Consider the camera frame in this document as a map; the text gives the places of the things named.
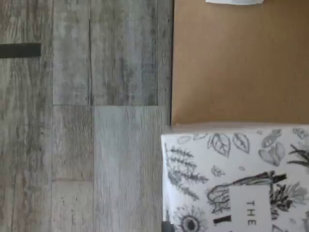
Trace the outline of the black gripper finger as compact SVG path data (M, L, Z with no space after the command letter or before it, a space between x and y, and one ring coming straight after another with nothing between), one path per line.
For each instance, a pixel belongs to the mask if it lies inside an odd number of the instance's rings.
M161 223L161 232L174 232L174 225L169 220L163 220Z

